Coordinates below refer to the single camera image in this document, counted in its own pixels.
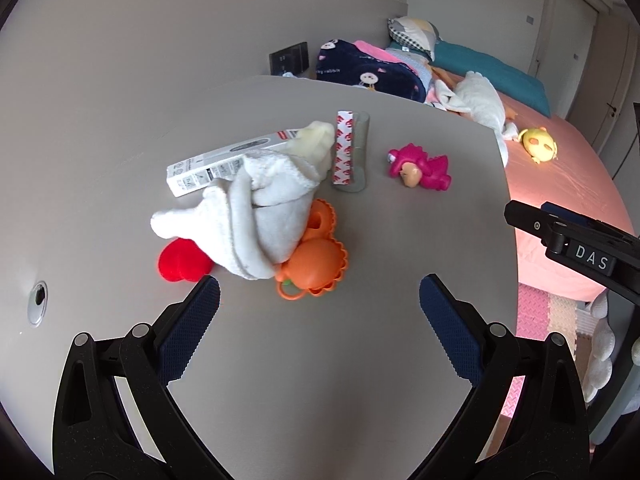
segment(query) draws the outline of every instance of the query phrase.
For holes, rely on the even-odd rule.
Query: blue textured pad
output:
[[[210,279],[191,299],[158,347],[156,372],[162,386],[180,379],[220,305],[220,286]]]
[[[420,307],[458,376],[478,386],[482,379],[480,345],[451,300],[430,276],[420,282]]]
[[[576,213],[571,211],[570,209],[565,209],[559,205],[556,205],[552,202],[545,202],[540,206],[540,209],[545,213],[551,213],[552,215],[556,215],[558,218],[563,218],[564,220],[568,220],[569,222],[573,222],[577,225],[582,225],[585,227],[589,226],[589,221],[581,215],[580,213]]]

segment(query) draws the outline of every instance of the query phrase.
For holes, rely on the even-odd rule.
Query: door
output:
[[[637,51],[638,34],[625,18],[598,16],[582,82],[567,117],[597,153],[622,108]]]
[[[535,76],[551,112],[566,118],[587,61],[598,11],[584,0],[546,0]]]

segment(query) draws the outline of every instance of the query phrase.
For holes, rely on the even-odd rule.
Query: teal blanket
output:
[[[470,70],[479,72],[491,81],[498,92],[520,101],[546,117],[551,117],[544,85],[538,79],[493,56],[440,40],[436,44],[432,65],[461,76],[465,76]]]

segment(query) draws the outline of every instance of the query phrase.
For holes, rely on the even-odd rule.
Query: checkered pillow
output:
[[[414,18],[390,18],[387,20],[389,35],[402,46],[424,52],[430,61],[435,59],[436,43],[440,41],[438,29],[425,20]]]

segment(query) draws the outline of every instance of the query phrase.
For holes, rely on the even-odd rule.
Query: bed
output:
[[[388,20],[388,25],[393,42],[386,51],[364,42],[325,43],[318,57],[318,79],[429,104],[436,78],[430,67],[446,70],[448,86],[462,80],[468,70],[481,72],[498,91],[505,108],[516,112],[513,123],[518,131],[543,126],[558,146],[558,158],[536,164],[519,142],[506,142],[505,172],[511,198],[535,207],[553,202],[634,232],[622,198],[598,155],[574,126],[550,113],[540,81],[488,54],[442,41],[437,29],[424,20],[395,18]],[[425,75],[427,65],[430,72]],[[502,142],[499,132],[496,136]],[[520,283],[575,301],[593,301],[604,290],[549,260],[537,238],[517,230],[516,244]]]

